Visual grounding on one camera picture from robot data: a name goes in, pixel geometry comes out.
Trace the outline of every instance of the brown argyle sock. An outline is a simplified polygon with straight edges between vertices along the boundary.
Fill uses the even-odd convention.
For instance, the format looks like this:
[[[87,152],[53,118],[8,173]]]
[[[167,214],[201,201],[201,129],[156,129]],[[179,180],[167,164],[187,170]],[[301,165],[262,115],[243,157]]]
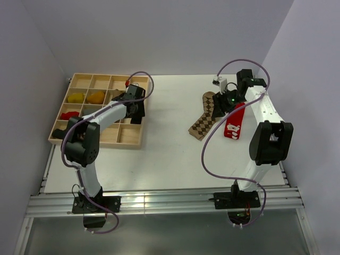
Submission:
[[[212,118],[214,110],[213,92],[206,92],[203,94],[203,111],[202,116],[189,128],[189,133],[202,141],[202,139],[210,131],[215,124],[215,118]]]

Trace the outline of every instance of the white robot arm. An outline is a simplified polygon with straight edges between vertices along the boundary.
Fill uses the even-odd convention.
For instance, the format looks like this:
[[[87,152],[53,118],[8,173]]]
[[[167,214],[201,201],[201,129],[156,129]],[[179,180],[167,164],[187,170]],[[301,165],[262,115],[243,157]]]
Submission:
[[[111,101],[105,108],[111,108],[112,105],[117,103],[117,101]],[[99,111],[103,111],[102,109],[90,114],[93,116],[96,116]],[[90,117],[90,115],[86,115],[83,117],[83,119],[87,119]],[[97,117],[93,118],[90,123],[96,123],[100,126],[100,133],[103,132],[106,128],[108,128],[110,125],[115,123],[116,121],[119,121],[126,117],[126,106],[121,104],[113,107],[110,110],[107,110],[103,112],[102,114],[98,115]],[[87,166],[83,167],[79,163],[73,161],[71,162],[72,165],[79,167],[79,172],[83,181],[83,185],[86,187],[86,191],[88,195],[92,198],[94,198],[100,191],[101,191],[101,185],[99,184],[98,178],[97,178],[97,172],[95,167],[95,162],[92,162],[91,164],[88,164]]]
[[[129,100],[142,99],[146,91],[137,84],[130,84],[126,93],[112,99],[104,108],[87,116],[70,118],[66,130],[55,130],[52,136],[64,139],[65,134],[70,128],[81,120],[86,120],[93,116],[91,120],[84,122],[76,127],[71,133],[65,144],[66,158],[72,165],[77,166],[78,181],[80,184],[79,197],[88,207],[92,205],[87,201],[82,187],[86,187],[87,195],[98,204],[103,204],[103,189],[98,182],[95,160],[99,153],[99,136],[100,133],[123,118],[131,118],[131,124],[140,124],[145,116],[144,102],[130,102],[117,104],[119,101],[127,102]]]
[[[258,128],[250,143],[249,161],[244,174],[240,177],[255,180],[259,183],[272,165],[287,157],[290,146],[293,126],[285,123],[275,110],[268,93],[265,91],[266,83],[263,79],[253,77],[251,70],[241,70],[237,73],[237,89],[229,91],[226,78],[215,77],[213,84],[219,86],[220,92],[214,96],[213,116],[220,117],[231,112],[235,106],[242,102],[251,102],[264,96],[260,101],[251,105]],[[237,181],[240,191],[252,192],[258,189],[256,183]]]

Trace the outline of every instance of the white wall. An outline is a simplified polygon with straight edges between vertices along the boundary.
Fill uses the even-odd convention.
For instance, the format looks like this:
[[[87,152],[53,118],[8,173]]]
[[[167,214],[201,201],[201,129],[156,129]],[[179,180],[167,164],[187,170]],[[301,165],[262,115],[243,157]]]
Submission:
[[[262,62],[293,0],[23,2],[71,76],[137,70],[207,74],[235,58]]]
[[[287,175],[301,191],[322,254],[340,253],[340,1],[295,0],[263,65],[294,125]]]
[[[0,254],[12,254],[36,194],[65,77],[19,0],[0,1]]]

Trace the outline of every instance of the wooden compartment tray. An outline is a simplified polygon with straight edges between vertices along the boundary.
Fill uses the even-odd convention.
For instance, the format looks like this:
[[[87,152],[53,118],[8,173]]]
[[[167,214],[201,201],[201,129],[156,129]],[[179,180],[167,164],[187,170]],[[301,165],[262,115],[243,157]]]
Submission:
[[[124,75],[105,75],[105,74],[87,74],[75,73],[66,92],[63,103],[58,112],[58,116],[50,132],[48,141],[52,144],[60,145],[62,141],[52,137],[55,129],[65,129],[67,122],[61,119],[61,114],[67,112],[79,112],[80,117],[87,115],[88,111],[96,111],[107,105],[112,97],[113,91],[118,89],[125,91],[125,81],[129,76]],[[138,83],[148,93],[149,78],[147,76],[135,76],[130,80],[131,83]],[[87,97],[92,93],[102,91],[105,94],[103,104],[89,104]],[[69,103],[68,97],[72,94],[82,93],[84,100],[77,104]],[[144,118],[141,124],[131,124],[131,119],[126,118],[113,123],[110,127],[103,130],[100,134],[100,146],[106,148],[140,148],[142,142],[142,131]]]

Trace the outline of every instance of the white tabletop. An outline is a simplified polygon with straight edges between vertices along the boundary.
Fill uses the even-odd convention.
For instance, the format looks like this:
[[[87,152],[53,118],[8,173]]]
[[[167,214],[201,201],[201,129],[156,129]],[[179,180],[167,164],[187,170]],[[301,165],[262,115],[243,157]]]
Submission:
[[[189,127],[203,113],[202,95],[217,92],[213,75],[154,76],[155,91],[149,99],[142,148],[101,148],[96,160],[99,182],[105,191],[219,188],[233,181],[208,175],[201,166],[203,141],[189,135]],[[235,75],[226,75],[236,82]],[[206,150],[210,171],[224,176],[241,176],[250,160],[248,147],[256,129],[255,117],[245,109],[239,140],[223,136],[224,125],[215,133]],[[70,192],[77,178],[61,161],[56,146],[50,163],[46,193]],[[262,185],[284,185],[280,167],[273,166]]]

